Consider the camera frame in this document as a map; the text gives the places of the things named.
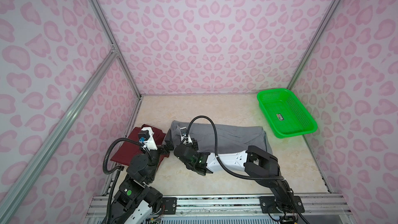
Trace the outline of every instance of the black and white label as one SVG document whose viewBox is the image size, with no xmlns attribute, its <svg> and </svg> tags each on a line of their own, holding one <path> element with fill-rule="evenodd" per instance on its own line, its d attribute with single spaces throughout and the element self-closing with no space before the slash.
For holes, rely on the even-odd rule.
<svg viewBox="0 0 398 224">
<path fill-rule="evenodd" d="M 278 117 L 278 119 L 279 119 L 280 121 L 284 120 L 284 118 L 282 117 L 282 115 L 281 115 L 280 113 L 278 113 L 276 116 Z"/>
</svg>

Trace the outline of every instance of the gray cloth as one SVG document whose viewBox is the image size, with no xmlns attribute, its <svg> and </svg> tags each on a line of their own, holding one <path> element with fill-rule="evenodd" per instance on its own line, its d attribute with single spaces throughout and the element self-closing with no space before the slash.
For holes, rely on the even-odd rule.
<svg viewBox="0 0 398 224">
<path fill-rule="evenodd" d="M 170 127 L 172 131 L 173 145 L 181 143 L 180 128 L 187 127 L 188 122 L 173 121 Z M 268 143 L 267 134 L 262 127 L 235 127 L 217 124 L 218 153 L 235 153 L 247 150 L 249 145 L 272 154 Z M 214 152 L 214 131 L 211 124 L 193 123 L 189 130 L 189 136 L 198 142 L 198 152 Z"/>
</svg>

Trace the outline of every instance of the maroon folded garment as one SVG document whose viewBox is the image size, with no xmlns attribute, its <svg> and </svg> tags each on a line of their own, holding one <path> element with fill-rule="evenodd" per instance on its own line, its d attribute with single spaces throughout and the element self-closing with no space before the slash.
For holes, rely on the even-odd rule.
<svg viewBox="0 0 398 224">
<path fill-rule="evenodd" d="M 128 136 L 128 138 L 138 142 L 138 133 L 141 131 L 143 127 L 152 127 L 152 126 L 143 124 L 142 127 L 135 127 Z M 162 145 L 166 133 L 163 133 L 161 129 L 157 129 L 156 127 L 152 127 L 152 131 L 154 132 L 153 139 L 155 140 L 156 145 Z M 142 154 L 142 151 L 140 150 L 139 146 L 136 146 L 129 142 L 124 142 L 123 145 L 119 148 L 119 150 L 117 150 L 117 152 L 113 155 L 111 161 L 115 161 L 117 163 L 129 166 L 131 159 L 137 154 Z M 164 157 L 169 157 L 169 155 L 161 155 L 159 165 Z"/>
</svg>

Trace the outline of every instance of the green basket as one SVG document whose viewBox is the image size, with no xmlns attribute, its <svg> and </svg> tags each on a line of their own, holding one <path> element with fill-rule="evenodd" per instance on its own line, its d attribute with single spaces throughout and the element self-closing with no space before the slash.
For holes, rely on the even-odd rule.
<svg viewBox="0 0 398 224">
<path fill-rule="evenodd" d="M 293 92 L 285 88 L 261 91 L 257 94 L 260 108 L 277 138 L 287 138 L 315 132 L 314 118 Z"/>
</svg>

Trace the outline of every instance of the beige marble tabletop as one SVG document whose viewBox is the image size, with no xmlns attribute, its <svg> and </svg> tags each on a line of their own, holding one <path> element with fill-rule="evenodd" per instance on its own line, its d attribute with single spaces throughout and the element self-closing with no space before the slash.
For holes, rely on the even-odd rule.
<svg viewBox="0 0 398 224">
<path fill-rule="evenodd" d="M 164 133 L 173 120 L 190 122 L 198 115 L 206 115 L 215 124 L 241 127 L 262 126 L 267 133 L 281 173 L 294 192 L 327 192 L 318 168 L 301 136 L 279 139 L 274 136 L 266 118 L 258 107 L 255 94 L 250 95 L 187 95 L 145 96 L 135 127 L 149 124 Z M 208 123 L 198 119 L 198 123 Z M 126 176 L 120 174 L 117 189 Z M 254 181 L 239 179 L 226 172 L 206 176 L 187 170 L 172 153 L 165 158 L 149 186 L 163 195 L 267 194 L 270 189 Z"/>
</svg>

